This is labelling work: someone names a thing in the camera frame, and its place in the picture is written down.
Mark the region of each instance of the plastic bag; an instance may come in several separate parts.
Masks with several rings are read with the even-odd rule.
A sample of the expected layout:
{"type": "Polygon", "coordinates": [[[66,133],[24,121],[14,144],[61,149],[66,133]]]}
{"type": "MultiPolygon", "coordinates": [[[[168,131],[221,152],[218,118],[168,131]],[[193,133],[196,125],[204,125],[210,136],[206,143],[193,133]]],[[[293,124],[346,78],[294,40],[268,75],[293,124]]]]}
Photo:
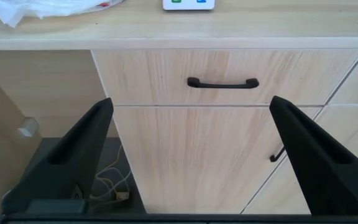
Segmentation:
{"type": "Polygon", "coordinates": [[[24,16],[69,16],[107,9],[123,0],[0,0],[0,20],[15,27],[24,16]]]}

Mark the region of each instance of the white cable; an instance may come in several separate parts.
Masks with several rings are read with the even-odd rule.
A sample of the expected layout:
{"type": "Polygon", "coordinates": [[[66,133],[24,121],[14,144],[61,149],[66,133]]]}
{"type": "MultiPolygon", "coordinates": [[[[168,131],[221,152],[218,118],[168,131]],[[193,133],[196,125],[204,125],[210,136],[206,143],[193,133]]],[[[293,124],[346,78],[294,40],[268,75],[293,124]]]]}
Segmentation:
{"type": "Polygon", "coordinates": [[[106,192],[100,196],[96,196],[96,197],[92,196],[91,199],[100,199],[100,198],[105,197],[106,195],[110,194],[118,185],[125,182],[128,179],[128,177],[131,175],[131,173],[132,173],[132,171],[129,171],[127,176],[124,179],[120,180],[118,183],[116,183],[115,186],[112,187],[108,192],[106,192]]]}
{"type": "Polygon", "coordinates": [[[97,177],[96,180],[102,182],[107,187],[107,189],[110,190],[110,186],[104,180],[100,179],[99,177],[97,177]]]}
{"type": "MultiPolygon", "coordinates": [[[[119,169],[115,168],[115,167],[107,168],[107,169],[105,169],[104,171],[100,172],[100,174],[102,174],[102,173],[104,173],[104,172],[106,172],[106,171],[109,171],[109,170],[115,170],[115,171],[117,171],[118,174],[121,176],[121,178],[122,178],[122,179],[125,179],[125,177],[124,177],[124,175],[122,174],[122,172],[121,172],[119,169]]],[[[129,185],[128,185],[128,182],[127,182],[126,180],[125,180],[125,185],[127,186],[127,191],[129,192],[129,185]]]]}

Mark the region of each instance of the cabinet handle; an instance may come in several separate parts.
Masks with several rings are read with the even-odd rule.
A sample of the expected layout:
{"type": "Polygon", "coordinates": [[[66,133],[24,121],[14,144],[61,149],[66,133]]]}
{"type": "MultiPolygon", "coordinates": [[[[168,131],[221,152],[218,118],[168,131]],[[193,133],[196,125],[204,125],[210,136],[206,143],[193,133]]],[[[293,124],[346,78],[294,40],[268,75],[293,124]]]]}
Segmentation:
{"type": "Polygon", "coordinates": [[[271,162],[277,162],[278,159],[280,158],[280,156],[283,154],[284,151],[285,151],[285,149],[283,148],[283,149],[277,154],[277,156],[274,156],[274,155],[270,156],[270,161],[271,161],[271,162]]]}
{"type": "Polygon", "coordinates": [[[246,84],[238,85],[223,85],[223,84],[208,84],[201,83],[199,78],[189,77],[187,78],[187,85],[193,88],[232,88],[232,89],[251,89],[259,86],[258,79],[250,78],[246,80],[246,84]]]}

